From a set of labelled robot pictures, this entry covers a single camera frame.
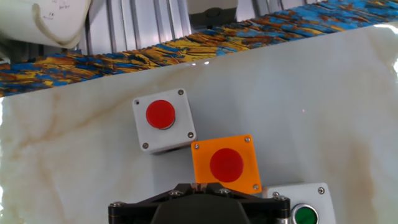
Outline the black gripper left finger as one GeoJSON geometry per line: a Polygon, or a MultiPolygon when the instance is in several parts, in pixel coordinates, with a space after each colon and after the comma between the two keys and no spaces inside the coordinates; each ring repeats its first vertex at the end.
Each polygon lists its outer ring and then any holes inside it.
{"type": "Polygon", "coordinates": [[[152,219],[158,207],[172,199],[188,196],[198,190],[198,184],[178,184],[168,190],[137,203],[113,202],[108,205],[108,223],[133,223],[136,218],[152,219]]]}

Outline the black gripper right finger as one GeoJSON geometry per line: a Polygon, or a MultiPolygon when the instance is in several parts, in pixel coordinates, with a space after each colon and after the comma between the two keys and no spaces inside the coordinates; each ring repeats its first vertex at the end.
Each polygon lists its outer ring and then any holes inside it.
{"type": "Polygon", "coordinates": [[[198,193],[209,196],[199,203],[203,223],[288,223],[291,218],[290,199],[284,195],[260,198],[220,183],[199,184],[198,193]]]}

